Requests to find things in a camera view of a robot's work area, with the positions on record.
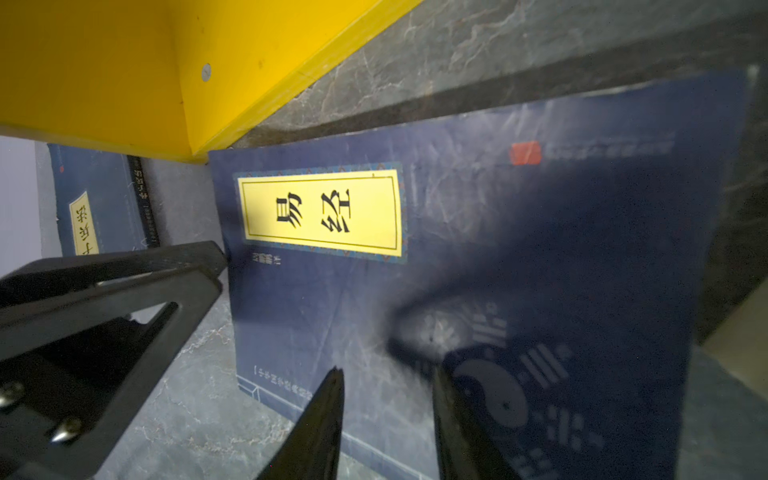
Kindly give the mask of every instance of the chinese character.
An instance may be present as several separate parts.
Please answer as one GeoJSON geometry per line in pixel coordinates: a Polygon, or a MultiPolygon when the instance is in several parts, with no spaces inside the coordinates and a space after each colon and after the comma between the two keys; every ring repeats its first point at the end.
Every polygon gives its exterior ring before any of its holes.
{"type": "Polygon", "coordinates": [[[349,190],[346,191],[346,200],[341,199],[341,195],[339,195],[339,192],[334,190],[331,192],[331,196],[328,197],[327,195],[323,194],[320,196],[320,200],[323,201],[323,215],[326,214],[326,204],[328,204],[332,209],[333,213],[335,214],[336,221],[334,221],[333,217],[330,215],[326,220],[328,220],[328,223],[326,223],[325,220],[321,220],[320,223],[328,229],[328,231],[333,232],[333,228],[336,228],[337,232],[341,231],[341,227],[344,226],[344,232],[348,233],[349,228],[346,226],[346,220],[344,220],[344,217],[341,217],[341,223],[339,223],[339,215],[341,214],[341,209],[346,207],[347,209],[347,216],[349,218],[352,218],[352,208],[349,206],[349,190]],[[339,199],[339,209],[336,209],[336,205],[333,204],[333,199],[338,198],[339,199]]]}
{"type": "Polygon", "coordinates": [[[85,205],[75,210],[75,212],[78,214],[78,223],[83,223],[83,221],[88,219],[88,212],[85,210],[85,205]]]}
{"type": "Polygon", "coordinates": [[[89,232],[88,232],[88,224],[85,224],[85,227],[80,227],[80,240],[85,240],[88,238],[89,232]]]}
{"type": "Polygon", "coordinates": [[[297,218],[296,215],[301,218],[304,217],[301,216],[298,205],[301,205],[301,197],[298,195],[288,193],[288,198],[278,198],[277,221],[290,222],[290,224],[293,225],[293,228],[296,228],[296,224],[294,223],[295,221],[299,224],[299,227],[301,227],[301,222],[299,222],[299,218],[297,218]]]}

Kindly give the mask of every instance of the white wall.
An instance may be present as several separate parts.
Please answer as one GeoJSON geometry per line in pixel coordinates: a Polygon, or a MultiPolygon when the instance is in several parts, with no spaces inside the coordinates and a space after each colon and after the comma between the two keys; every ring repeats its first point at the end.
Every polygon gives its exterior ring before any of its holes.
{"type": "Polygon", "coordinates": [[[41,257],[35,142],[0,137],[0,276],[41,257]]]}

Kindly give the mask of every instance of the beige object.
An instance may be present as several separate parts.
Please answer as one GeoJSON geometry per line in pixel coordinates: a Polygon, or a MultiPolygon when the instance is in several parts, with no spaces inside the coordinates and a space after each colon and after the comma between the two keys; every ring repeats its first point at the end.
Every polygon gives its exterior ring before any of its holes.
{"type": "Polygon", "coordinates": [[[768,400],[768,278],[717,327],[703,348],[768,400]]]}

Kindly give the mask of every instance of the gray marble surface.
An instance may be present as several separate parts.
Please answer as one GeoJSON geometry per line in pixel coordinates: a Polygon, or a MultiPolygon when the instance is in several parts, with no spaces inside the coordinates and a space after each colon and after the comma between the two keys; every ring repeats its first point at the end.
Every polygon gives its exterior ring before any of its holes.
{"type": "MultiPolygon", "coordinates": [[[[765,1],[425,0],[234,147],[765,62],[766,13],[749,15],[761,10],[765,1]]],[[[764,124],[753,125],[759,137],[764,124]]],[[[746,182],[752,193],[729,200],[732,209],[763,198],[764,158],[733,174],[733,190],[746,182]]],[[[163,244],[221,244],[206,166],[146,160],[144,168],[163,244]]],[[[764,210],[748,214],[758,226],[765,220],[764,210]]],[[[290,427],[237,389],[225,291],[96,478],[253,478],[290,427]]],[[[766,449],[766,403],[694,349],[678,477],[768,478],[766,449]]],[[[339,478],[379,476],[343,455],[339,478]]]]}

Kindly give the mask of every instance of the book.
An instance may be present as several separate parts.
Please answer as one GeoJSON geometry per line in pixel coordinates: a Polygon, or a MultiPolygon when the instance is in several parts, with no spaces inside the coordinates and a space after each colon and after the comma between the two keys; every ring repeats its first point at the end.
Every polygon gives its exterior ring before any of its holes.
{"type": "Polygon", "coordinates": [[[159,247],[138,157],[48,144],[65,257],[159,247]]]}
{"type": "Polygon", "coordinates": [[[438,478],[442,364],[524,478],[673,478],[690,332],[750,86],[702,74],[210,153],[237,378],[438,478]]]}

